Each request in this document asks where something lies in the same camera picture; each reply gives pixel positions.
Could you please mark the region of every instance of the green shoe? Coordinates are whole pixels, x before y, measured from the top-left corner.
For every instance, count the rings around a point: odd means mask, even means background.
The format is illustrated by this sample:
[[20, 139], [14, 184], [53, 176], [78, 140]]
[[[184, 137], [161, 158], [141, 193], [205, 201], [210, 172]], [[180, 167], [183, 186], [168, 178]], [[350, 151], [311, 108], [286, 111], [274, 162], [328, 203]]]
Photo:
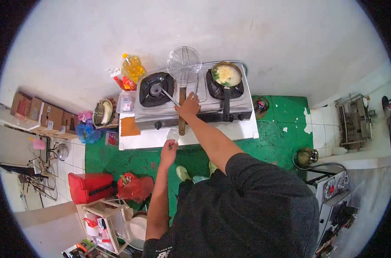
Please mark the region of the green shoe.
[[211, 178], [211, 175], [216, 171], [217, 166], [213, 164], [213, 162], [209, 161], [208, 162], [208, 167], [210, 168], [210, 178]]
[[187, 169], [183, 166], [178, 166], [175, 171], [177, 172], [177, 176], [181, 179], [181, 181], [185, 180], [191, 180], [190, 176], [188, 175]]

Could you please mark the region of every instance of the red toolbox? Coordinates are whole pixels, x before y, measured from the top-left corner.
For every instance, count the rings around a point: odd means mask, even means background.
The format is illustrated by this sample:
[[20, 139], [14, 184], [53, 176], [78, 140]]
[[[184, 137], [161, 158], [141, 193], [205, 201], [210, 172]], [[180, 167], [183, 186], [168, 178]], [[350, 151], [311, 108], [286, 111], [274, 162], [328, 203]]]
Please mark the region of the red toolbox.
[[107, 173], [68, 174], [69, 191], [75, 204], [88, 204], [114, 193], [114, 176]]

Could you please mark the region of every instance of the green painted floor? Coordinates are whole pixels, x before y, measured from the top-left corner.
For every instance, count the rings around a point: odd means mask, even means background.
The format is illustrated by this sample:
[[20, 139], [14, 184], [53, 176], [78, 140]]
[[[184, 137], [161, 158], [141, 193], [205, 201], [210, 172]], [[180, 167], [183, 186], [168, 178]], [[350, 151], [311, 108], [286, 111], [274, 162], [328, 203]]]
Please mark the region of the green painted floor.
[[[291, 157], [301, 147], [313, 147], [313, 134], [304, 131], [306, 120], [304, 111], [310, 114], [305, 97], [264, 96], [270, 104], [264, 118], [257, 121], [259, 139], [236, 141], [236, 144], [246, 153], [265, 162], [276, 164], [296, 173]], [[85, 172], [107, 172], [118, 180], [120, 175], [131, 172], [139, 177], [152, 176], [155, 180], [157, 167], [160, 163], [161, 148], [152, 150], [119, 151], [118, 147], [105, 146], [105, 137], [94, 144], [85, 147]], [[208, 157], [200, 145], [179, 147], [175, 164], [168, 175], [170, 216], [177, 211], [175, 195], [181, 182], [175, 168], [183, 165], [190, 176], [209, 175]]]

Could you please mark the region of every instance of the floor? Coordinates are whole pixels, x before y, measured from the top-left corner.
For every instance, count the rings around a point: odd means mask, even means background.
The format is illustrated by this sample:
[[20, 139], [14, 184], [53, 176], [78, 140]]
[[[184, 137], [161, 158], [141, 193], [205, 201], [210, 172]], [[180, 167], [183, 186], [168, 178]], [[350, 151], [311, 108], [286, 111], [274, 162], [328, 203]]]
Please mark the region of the floor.
[[313, 148], [319, 152], [319, 158], [332, 156], [332, 149], [339, 147], [339, 117], [334, 104], [319, 109], [311, 109]]
[[[264, 96], [270, 105], [265, 117], [257, 121], [259, 139], [246, 139], [236, 144], [246, 153], [262, 161], [276, 164], [292, 173], [291, 156], [301, 147], [313, 147], [320, 157], [331, 155], [333, 147], [339, 145], [339, 127], [336, 109], [328, 105], [309, 109], [305, 97]], [[105, 145], [105, 137], [85, 146], [78, 139], [65, 141], [69, 157], [65, 161], [51, 162], [56, 171], [56, 194], [53, 202], [43, 198], [45, 207], [71, 201], [68, 173], [107, 172], [118, 180], [120, 175], [132, 172], [138, 176], [155, 179], [160, 162], [160, 148], [119, 151], [118, 147]], [[175, 164], [169, 171], [169, 206], [171, 216], [176, 212], [175, 195], [180, 183], [175, 173], [177, 165], [188, 169], [190, 176], [208, 176], [208, 157], [199, 145], [179, 147]]]
[[54, 159], [50, 162], [50, 172], [56, 175], [56, 177], [49, 179], [50, 185], [56, 186], [55, 190], [51, 191], [50, 194], [56, 198], [56, 201], [47, 197], [41, 197], [44, 208], [72, 201], [69, 192], [68, 174], [85, 173], [85, 144], [81, 143], [79, 139], [65, 140], [62, 143], [68, 146], [68, 158], [65, 161]]

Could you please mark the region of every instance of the orange mat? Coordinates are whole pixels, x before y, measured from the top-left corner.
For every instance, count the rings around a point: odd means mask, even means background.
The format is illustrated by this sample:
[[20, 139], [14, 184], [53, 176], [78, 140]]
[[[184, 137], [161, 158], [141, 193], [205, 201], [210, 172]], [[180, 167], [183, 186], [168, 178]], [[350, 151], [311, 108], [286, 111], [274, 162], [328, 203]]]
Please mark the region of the orange mat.
[[121, 119], [121, 136], [140, 135], [141, 132], [135, 123], [134, 117], [124, 117]]

